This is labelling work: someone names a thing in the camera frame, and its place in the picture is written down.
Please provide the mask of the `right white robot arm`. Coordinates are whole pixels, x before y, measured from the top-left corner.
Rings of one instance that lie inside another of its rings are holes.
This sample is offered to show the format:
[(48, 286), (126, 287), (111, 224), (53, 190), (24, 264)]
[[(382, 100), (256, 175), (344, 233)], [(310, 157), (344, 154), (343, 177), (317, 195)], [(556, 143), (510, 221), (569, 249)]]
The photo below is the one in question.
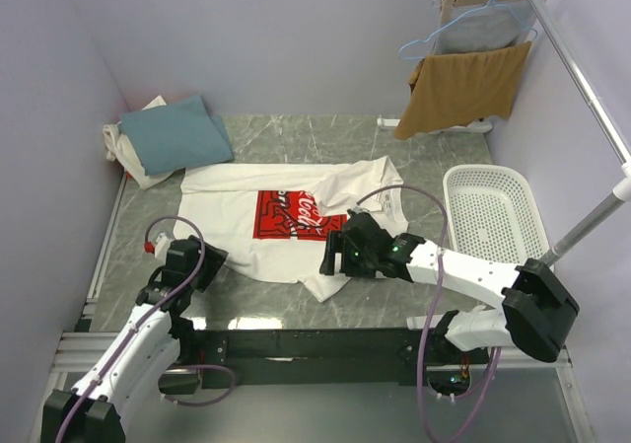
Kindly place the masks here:
[(473, 298), (479, 307), (452, 310), (430, 327), (438, 359), (454, 363), (467, 351), (515, 347), (541, 362), (557, 360), (580, 307), (549, 266), (494, 262), (445, 250), (420, 236), (391, 236), (368, 212), (353, 212), (328, 233), (319, 272), (325, 276), (402, 279), (435, 283)]

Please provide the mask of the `white t-shirt red print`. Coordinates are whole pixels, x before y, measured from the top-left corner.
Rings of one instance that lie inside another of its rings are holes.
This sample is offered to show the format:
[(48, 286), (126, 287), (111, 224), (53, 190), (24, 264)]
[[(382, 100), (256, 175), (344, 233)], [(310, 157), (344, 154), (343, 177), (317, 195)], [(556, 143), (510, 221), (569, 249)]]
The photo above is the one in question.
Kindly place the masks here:
[(344, 275), (319, 267), (326, 236), (360, 205), (396, 236), (408, 228), (389, 157), (353, 164), (221, 164), (186, 172), (180, 185), (178, 239), (200, 232), (228, 252), (228, 268), (273, 283), (302, 283), (319, 301), (335, 295)]

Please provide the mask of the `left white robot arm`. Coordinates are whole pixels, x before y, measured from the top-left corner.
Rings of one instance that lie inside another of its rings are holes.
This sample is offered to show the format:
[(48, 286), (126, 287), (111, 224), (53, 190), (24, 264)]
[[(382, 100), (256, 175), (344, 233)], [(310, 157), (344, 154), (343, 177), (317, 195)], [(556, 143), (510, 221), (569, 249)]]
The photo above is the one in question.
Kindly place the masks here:
[(123, 330), (70, 390), (54, 390), (45, 401), (40, 441), (123, 442), (132, 416), (170, 368), (199, 375), (200, 338), (182, 314), (228, 255), (194, 236), (170, 241)]

